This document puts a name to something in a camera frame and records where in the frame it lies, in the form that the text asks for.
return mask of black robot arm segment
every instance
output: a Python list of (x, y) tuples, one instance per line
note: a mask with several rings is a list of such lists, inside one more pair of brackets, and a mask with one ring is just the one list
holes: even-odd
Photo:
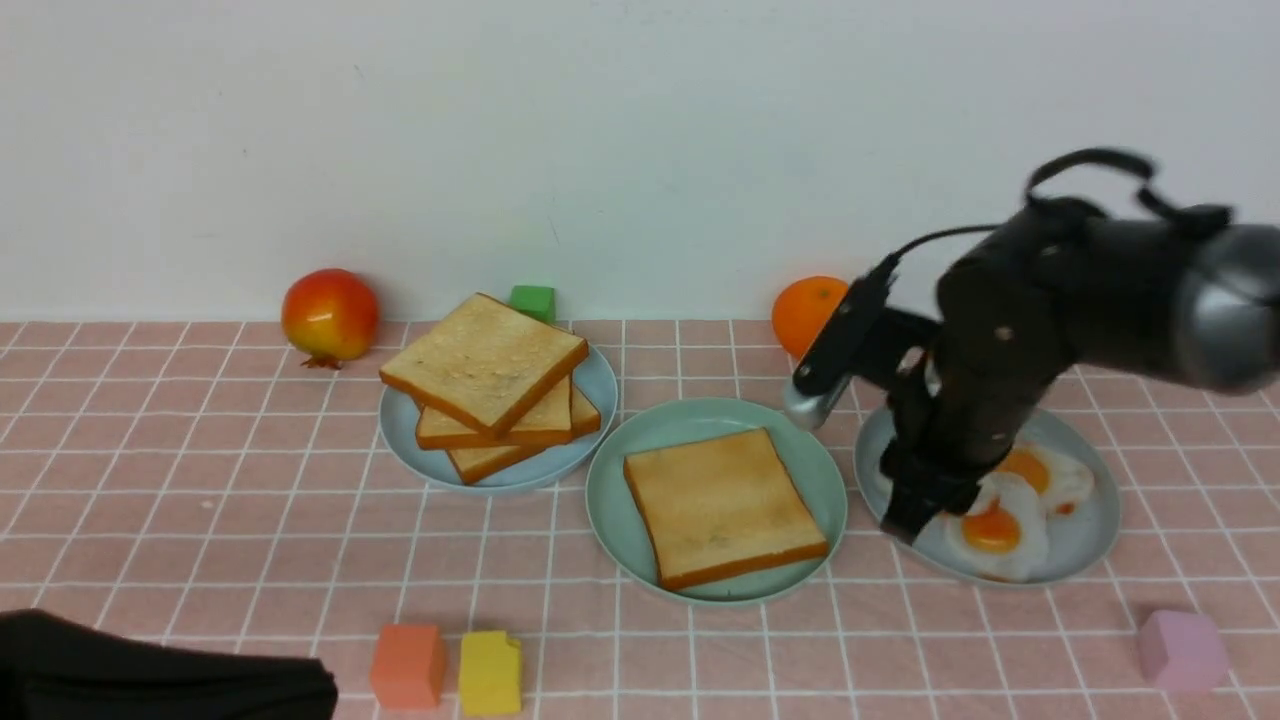
[[(1156, 218), (1111, 219), (1084, 200), (1033, 192), (1082, 164), (1142, 178), (1137, 197)], [(1151, 190), (1153, 174), (1144, 159), (1106, 149), (1038, 169), (1027, 206), (938, 281), (940, 323), (884, 307), (902, 251), (854, 283), (786, 401), (813, 429), (851, 377), (887, 391), (895, 438), (879, 462), (893, 482), (884, 532), (910, 543), (938, 512), (966, 512), (978, 480), (1075, 364), (1225, 395), (1274, 380), (1280, 228), (1233, 224), (1221, 206), (1174, 209)], [(900, 366), (910, 347), (922, 352)]]

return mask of yellow block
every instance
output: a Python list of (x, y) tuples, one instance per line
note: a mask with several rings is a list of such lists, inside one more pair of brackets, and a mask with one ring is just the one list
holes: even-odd
[(458, 701), (467, 717), (516, 715), (521, 710), (520, 641), (503, 630), (462, 637)]

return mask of bread slice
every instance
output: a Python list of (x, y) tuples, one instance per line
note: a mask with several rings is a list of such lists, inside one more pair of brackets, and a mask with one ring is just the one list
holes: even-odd
[(434, 407), (419, 404), (417, 446), (421, 450), (557, 445), (573, 439), (573, 380), (564, 378), (534, 405), (502, 439), (483, 436)]
[(585, 340), (475, 293), (378, 374), (387, 386), (499, 439), (588, 352)]
[[(570, 438), (568, 442), (599, 430), (603, 424), (600, 411), (591, 404), (582, 391), (577, 389), (577, 386), (573, 386), (572, 395), (573, 437)], [(568, 442), (554, 445), (568, 445)], [(453, 469), (457, 470), (458, 478), (462, 479), (462, 484), (471, 486), (499, 470), (511, 468), (516, 462), (529, 460), (549, 447), (553, 447), (553, 445), (512, 445), (504, 447), (461, 448), (451, 450), (448, 451), (448, 455), (449, 462), (453, 464)]]
[(622, 473), (664, 589), (820, 559), (829, 550), (764, 428), (628, 455)]

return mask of white wall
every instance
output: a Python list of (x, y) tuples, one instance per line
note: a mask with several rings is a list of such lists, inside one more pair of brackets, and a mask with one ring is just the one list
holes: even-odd
[(1004, 219), (1092, 143), (1276, 220), (1277, 26), (1275, 0), (5, 0), (0, 315), (270, 318), (346, 265), (393, 316), (515, 282), (572, 316), (765, 316), (795, 277)]

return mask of black cable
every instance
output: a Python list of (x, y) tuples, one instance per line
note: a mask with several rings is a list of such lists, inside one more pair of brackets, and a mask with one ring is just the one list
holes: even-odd
[(957, 227), (957, 228), (950, 228), (950, 229), (945, 229), (945, 231), (931, 232), (929, 234), (920, 236), (920, 237), (913, 240), (911, 242), (908, 242), (902, 247), (900, 247), (896, 251), (893, 251), (888, 258), (892, 258), (893, 261), (897, 263), (899, 260), (902, 259), (904, 255), (906, 255), (908, 252), (910, 252), (910, 251), (915, 250), (916, 247), (924, 245), (925, 242), (931, 242), (931, 241), (934, 241), (934, 240), (941, 240), (943, 237), (951, 237), (951, 236), (956, 236), (956, 234), (969, 234), (969, 233), (975, 233), (975, 232), (995, 232), (997, 229), (1000, 229), (1000, 225), (961, 225), (961, 227)]

